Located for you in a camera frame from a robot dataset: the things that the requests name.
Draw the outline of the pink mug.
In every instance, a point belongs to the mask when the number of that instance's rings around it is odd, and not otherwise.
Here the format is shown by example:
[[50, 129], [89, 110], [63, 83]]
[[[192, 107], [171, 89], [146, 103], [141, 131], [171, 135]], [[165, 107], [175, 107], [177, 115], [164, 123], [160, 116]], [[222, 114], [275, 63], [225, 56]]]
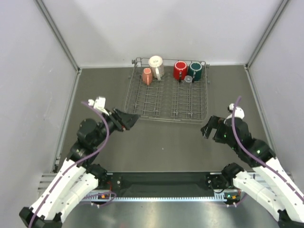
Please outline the pink mug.
[[145, 68], [142, 72], [142, 81], [149, 86], [152, 83], [153, 76], [150, 68]]

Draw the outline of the clear drinking glass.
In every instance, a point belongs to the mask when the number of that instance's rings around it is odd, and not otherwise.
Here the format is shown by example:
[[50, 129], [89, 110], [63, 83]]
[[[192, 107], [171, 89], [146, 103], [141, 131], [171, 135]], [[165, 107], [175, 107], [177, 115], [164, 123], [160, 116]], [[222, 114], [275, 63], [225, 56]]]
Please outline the clear drinking glass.
[[186, 75], [185, 78], [184, 78], [184, 83], [187, 83], [187, 84], [191, 84], [193, 81], [193, 78], [192, 76], [189, 76], [189, 75]]

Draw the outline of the green mug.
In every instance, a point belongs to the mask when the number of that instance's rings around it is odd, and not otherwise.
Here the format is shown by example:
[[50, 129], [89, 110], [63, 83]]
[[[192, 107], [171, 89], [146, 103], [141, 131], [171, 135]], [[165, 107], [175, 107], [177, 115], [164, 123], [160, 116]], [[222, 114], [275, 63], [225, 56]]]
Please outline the green mug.
[[203, 65], [200, 62], [192, 62], [188, 67], [188, 75], [192, 77], [192, 82], [200, 81]]

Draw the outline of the white mug orange inside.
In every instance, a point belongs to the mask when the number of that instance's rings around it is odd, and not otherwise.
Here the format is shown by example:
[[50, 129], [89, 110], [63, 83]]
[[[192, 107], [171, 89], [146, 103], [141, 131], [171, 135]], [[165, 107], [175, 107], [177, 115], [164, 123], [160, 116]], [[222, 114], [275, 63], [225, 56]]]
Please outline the white mug orange inside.
[[153, 77], [161, 81], [164, 76], [163, 59], [160, 56], [152, 56], [148, 60], [148, 65], [152, 71]]

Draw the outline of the red mug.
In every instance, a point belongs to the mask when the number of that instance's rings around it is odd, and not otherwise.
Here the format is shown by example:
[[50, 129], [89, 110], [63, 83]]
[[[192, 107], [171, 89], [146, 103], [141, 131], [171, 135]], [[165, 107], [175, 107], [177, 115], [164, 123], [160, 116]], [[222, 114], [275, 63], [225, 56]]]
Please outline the red mug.
[[188, 72], [188, 65], [184, 61], [177, 61], [173, 67], [173, 77], [181, 82]]

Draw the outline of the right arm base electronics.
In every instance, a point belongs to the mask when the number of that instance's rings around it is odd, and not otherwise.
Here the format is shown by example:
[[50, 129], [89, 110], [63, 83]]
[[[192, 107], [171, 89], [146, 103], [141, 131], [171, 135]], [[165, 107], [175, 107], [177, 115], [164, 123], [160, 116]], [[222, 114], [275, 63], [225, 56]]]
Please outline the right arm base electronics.
[[242, 193], [241, 189], [237, 189], [237, 192], [225, 192], [225, 189], [218, 191], [212, 190], [215, 194], [224, 194], [224, 199], [226, 201], [224, 201], [222, 206], [226, 208], [237, 208], [248, 197], [246, 193]]

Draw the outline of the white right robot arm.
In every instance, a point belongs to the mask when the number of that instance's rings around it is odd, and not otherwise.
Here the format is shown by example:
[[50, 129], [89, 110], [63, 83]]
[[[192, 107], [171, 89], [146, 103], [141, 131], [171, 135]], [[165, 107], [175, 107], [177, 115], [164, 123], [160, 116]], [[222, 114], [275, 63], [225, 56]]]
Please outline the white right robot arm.
[[222, 170], [222, 184], [226, 188], [238, 188], [265, 208], [281, 228], [304, 226], [304, 194], [283, 169], [269, 145], [252, 137], [246, 122], [241, 118], [211, 116], [201, 128], [204, 138], [216, 132], [213, 140], [228, 145], [267, 183], [263, 186], [236, 163]]

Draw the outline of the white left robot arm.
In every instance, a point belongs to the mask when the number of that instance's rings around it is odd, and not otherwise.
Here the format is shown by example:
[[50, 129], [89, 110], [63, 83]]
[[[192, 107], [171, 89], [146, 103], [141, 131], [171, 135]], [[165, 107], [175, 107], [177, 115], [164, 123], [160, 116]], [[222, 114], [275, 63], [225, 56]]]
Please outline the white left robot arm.
[[140, 118], [113, 109], [109, 114], [97, 113], [101, 122], [84, 119], [77, 131], [61, 169], [46, 190], [30, 207], [23, 207], [19, 217], [28, 228], [60, 228], [72, 210], [89, 192], [107, 184], [107, 171], [94, 164], [114, 131], [130, 130]]

